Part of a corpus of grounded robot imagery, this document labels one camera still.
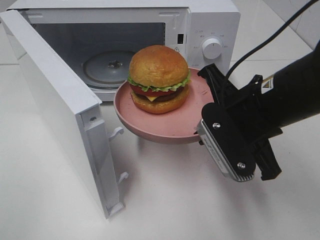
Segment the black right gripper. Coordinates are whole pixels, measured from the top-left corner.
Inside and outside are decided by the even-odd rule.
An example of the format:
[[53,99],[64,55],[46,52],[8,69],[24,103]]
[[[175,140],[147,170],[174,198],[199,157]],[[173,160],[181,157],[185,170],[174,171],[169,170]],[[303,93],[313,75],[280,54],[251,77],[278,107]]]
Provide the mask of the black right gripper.
[[261,180],[275,179],[282,170],[269,139],[282,134],[283,81],[275,75],[266,79],[255,75],[249,84],[237,89],[214,63],[197,75],[205,79],[214,102],[226,107],[244,140],[254,149]]

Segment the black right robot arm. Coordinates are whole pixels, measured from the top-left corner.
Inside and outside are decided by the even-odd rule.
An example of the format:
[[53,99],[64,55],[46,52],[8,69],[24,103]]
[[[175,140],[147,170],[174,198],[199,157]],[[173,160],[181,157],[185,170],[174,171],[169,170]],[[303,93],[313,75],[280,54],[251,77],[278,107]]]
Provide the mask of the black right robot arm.
[[255,75],[241,89],[214,64],[198,75],[206,80],[213,102],[203,106],[197,133],[221,173],[246,182],[260,169],[262,180],[275,179],[281,168],[270,138],[320,112],[320,49],[267,78]]

